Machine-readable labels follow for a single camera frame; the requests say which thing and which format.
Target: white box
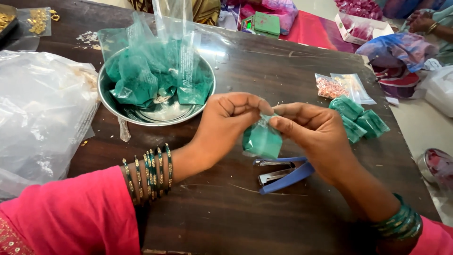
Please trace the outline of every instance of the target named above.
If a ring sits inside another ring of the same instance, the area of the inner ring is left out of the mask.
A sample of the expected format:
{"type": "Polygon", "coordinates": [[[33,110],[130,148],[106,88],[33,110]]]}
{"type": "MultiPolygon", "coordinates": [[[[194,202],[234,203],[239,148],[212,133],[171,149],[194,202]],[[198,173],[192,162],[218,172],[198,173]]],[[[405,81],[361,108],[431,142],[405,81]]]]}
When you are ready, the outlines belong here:
{"type": "MultiPolygon", "coordinates": [[[[372,26],[374,28],[373,29],[373,38],[376,38],[376,37],[379,37],[382,35],[394,34],[392,27],[390,27],[390,25],[386,22],[366,19],[366,18],[347,15],[347,14],[344,14],[344,15],[346,17],[350,18],[353,22],[369,23],[370,26],[372,26]]],[[[367,40],[354,37],[349,32],[347,32],[343,26],[343,22],[341,21],[339,14],[337,14],[335,16],[335,23],[337,24],[338,30],[340,30],[340,34],[341,34],[341,37],[343,37],[343,41],[353,43],[353,44],[358,44],[358,45],[362,45],[367,42],[367,40]]]]}

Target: green powder packet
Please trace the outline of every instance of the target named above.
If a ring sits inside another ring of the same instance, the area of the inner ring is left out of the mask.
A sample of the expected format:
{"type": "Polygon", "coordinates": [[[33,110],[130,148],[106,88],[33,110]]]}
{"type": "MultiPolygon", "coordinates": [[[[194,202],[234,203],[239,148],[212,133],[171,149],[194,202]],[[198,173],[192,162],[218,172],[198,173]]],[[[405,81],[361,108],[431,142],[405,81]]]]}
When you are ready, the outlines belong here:
{"type": "Polygon", "coordinates": [[[366,134],[366,130],[355,124],[352,120],[346,116],[341,115],[343,120],[344,129],[346,129],[347,138],[350,144],[354,144],[360,140],[360,138],[366,134]]]}
{"type": "Polygon", "coordinates": [[[345,95],[332,100],[329,108],[336,110],[352,121],[356,120],[363,110],[365,110],[361,105],[355,103],[345,95]]]}
{"type": "Polygon", "coordinates": [[[277,114],[272,116],[261,114],[261,119],[244,131],[242,139],[244,155],[267,159],[278,158],[283,140],[280,132],[268,124],[273,116],[277,114]]]}
{"type": "Polygon", "coordinates": [[[366,139],[378,138],[384,132],[390,131],[390,128],[373,110],[364,111],[355,123],[367,131],[366,139]]]}

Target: floor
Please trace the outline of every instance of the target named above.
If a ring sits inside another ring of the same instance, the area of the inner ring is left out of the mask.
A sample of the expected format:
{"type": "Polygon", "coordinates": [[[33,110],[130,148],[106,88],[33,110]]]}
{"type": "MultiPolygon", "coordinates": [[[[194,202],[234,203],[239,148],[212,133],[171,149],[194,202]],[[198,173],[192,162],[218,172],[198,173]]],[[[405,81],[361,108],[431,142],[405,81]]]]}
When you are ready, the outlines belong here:
{"type": "MultiPolygon", "coordinates": [[[[95,2],[132,9],[127,0],[94,0],[95,2]]],[[[333,20],[338,8],[333,0],[293,0],[299,10],[333,20]]],[[[417,160],[428,148],[438,148],[453,155],[453,120],[447,118],[424,99],[400,100],[390,107],[401,128],[412,157],[417,160]]],[[[444,224],[453,226],[453,202],[436,187],[427,187],[444,224]]]]}

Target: wooden table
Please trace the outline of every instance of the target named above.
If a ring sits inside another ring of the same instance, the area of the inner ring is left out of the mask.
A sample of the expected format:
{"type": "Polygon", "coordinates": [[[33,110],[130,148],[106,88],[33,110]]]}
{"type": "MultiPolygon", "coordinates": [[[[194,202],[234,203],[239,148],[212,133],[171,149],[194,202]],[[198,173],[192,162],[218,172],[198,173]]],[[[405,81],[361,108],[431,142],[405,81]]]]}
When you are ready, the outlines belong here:
{"type": "MultiPolygon", "coordinates": [[[[61,20],[52,22],[53,35],[41,38],[38,51],[89,62],[97,70],[103,63],[101,51],[80,47],[76,38],[87,31],[131,24],[131,10],[80,0],[1,3],[17,8],[52,7],[61,20]]],[[[381,116],[391,131],[354,144],[355,155],[418,212],[439,220],[384,94],[361,56],[202,25],[197,29],[206,33],[202,48],[229,55],[226,64],[214,62],[219,67],[216,93],[246,91],[272,105],[308,102],[327,107],[330,100],[317,95],[314,73],[357,73],[377,102],[364,107],[381,116]]],[[[96,136],[77,150],[69,177],[120,164],[123,157],[130,161],[134,154],[164,142],[173,148],[183,146],[195,134],[199,120],[200,116],[169,127],[129,124],[132,138],[123,142],[117,118],[100,106],[92,123],[96,136]]],[[[281,157],[300,155],[296,145],[284,142],[281,157]]],[[[356,230],[355,217],[333,187],[314,174],[280,194],[262,196],[257,192],[257,176],[266,172],[271,170],[253,167],[252,158],[242,155],[238,141],[212,169],[175,185],[171,195],[150,209],[147,221],[139,220],[140,229],[146,230],[143,249],[193,254],[372,254],[373,245],[356,230]]]]}

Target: blue stapler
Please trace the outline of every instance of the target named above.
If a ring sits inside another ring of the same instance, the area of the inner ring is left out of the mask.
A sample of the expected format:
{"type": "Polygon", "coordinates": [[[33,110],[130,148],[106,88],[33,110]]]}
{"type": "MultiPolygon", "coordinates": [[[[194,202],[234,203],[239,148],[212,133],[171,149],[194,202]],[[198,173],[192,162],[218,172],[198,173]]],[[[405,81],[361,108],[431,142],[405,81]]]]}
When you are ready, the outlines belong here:
{"type": "Polygon", "coordinates": [[[314,173],[313,166],[307,161],[306,157],[286,157],[277,159],[255,159],[253,165],[258,166],[275,166],[275,165],[288,165],[290,168],[262,174],[258,176],[258,181],[263,186],[260,189],[262,195],[277,191],[295,184],[314,173]],[[296,168],[293,162],[303,161],[304,163],[296,168]]]}

